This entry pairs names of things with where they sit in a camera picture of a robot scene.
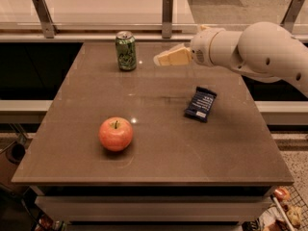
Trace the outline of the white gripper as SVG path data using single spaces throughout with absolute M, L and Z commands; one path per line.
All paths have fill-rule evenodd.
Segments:
M 167 51 L 164 51 L 153 58 L 155 65 L 185 65 L 192 59 L 200 65 L 216 66 L 218 64 L 218 54 L 222 47 L 222 42 L 218 38 L 224 29 L 212 28 L 202 24 L 198 32 L 191 40 L 190 47 L 178 44 Z

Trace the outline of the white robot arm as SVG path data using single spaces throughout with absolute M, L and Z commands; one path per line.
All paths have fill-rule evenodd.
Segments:
M 308 96 L 308 48 L 281 26 L 258 22 L 243 31 L 202 27 L 190 45 L 154 57 L 158 66 L 221 66 L 259 82 L 283 80 Z

